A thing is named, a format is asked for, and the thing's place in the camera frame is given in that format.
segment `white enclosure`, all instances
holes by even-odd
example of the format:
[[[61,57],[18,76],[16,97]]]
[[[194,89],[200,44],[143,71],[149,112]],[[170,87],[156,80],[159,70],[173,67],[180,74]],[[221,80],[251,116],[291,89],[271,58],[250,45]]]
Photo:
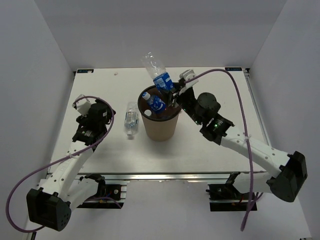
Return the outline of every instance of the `white enclosure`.
[[[50,161],[72,71],[141,67],[148,51],[168,67],[250,68],[271,144],[305,154],[308,179],[299,200],[313,239],[320,239],[318,0],[2,0],[0,30],[1,239],[22,237],[7,222],[6,199],[19,179]],[[13,197],[10,212],[21,227],[26,193],[40,177],[26,181]],[[276,231],[276,225],[267,226],[264,231]],[[197,238],[213,238],[206,227]],[[239,232],[238,238],[259,239],[263,228],[250,233]]]

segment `white table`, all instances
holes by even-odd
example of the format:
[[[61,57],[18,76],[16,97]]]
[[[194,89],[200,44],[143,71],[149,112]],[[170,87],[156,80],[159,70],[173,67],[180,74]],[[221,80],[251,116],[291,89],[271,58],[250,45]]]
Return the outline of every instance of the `white table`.
[[[174,82],[190,67],[168,68]],[[212,67],[194,67],[196,74]],[[231,71],[238,85],[247,119],[248,131],[264,141],[261,126],[242,71]],[[124,130],[127,103],[137,101],[140,93],[153,84],[144,68],[94,69],[93,73],[77,73],[70,94],[62,128],[54,149],[52,161],[64,157],[78,124],[79,113],[72,108],[80,95],[91,95],[106,100],[116,111],[113,128],[98,146],[80,173],[102,174],[166,174],[166,173],[231,173],[248,172],[248,159],[242,155],[207,141],[185,112],[179,114],[174,136],[165,142],[148,138],[140,118],[138,133],[129,140]],[[209,73],[193,87],[195,96],[213,93],[221,104],[219,114],[243,129],[239,101],[229,76],[224,72]],[[254,165],[255,171],[263,170]]]

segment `bottle label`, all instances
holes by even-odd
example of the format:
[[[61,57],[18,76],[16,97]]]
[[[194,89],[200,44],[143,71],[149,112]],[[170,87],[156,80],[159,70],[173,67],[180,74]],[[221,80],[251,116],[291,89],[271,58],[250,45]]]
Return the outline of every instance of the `bottle label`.
[[[161,90],[161,89],[171,90],[174,87],[171,77],[167,72],[165,72],[164,74],[161,74],[160,76],[157,76],[153,80],[153,82],[158,90]]]
[[[127,111],[125,114],[126,124],[138,124],[138,113],[135,111]]]
[[[149,105],[155,114],[160,114],[166,109],[166,104],[160,97],[155,96],[152,104]]]

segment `bottle cap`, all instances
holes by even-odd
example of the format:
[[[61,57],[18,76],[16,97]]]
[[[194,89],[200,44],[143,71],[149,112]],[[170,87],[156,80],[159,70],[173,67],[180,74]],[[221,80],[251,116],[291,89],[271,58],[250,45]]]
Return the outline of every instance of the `bottle cap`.
[[[147,93],[146,91],[142,94],[143,99],[148,100],[151,95],[149,93]]]
[[[150,117],[152,112],[149,109],[147,109],[144,111],[144,114],[147,115],[148,117]]]

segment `paper cup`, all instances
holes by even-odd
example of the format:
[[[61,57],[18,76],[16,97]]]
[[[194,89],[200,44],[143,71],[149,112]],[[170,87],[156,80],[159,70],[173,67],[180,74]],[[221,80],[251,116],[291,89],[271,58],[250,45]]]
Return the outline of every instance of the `paper cup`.
[[[165,104],[168,103],[168,100],[164,99],[164,96],[161,95],[154,85],[143,90],[138,98],[138,108],[142,116],[146,134],[154,141],[166,141],[175,133],[181,108],[168,107],[160,114],[153,112],[151,116],[148,116],[145,114],[145,111],[151,109],[147,101],[142,98],[144,92],[148,92],[150,95],[157,95]]]

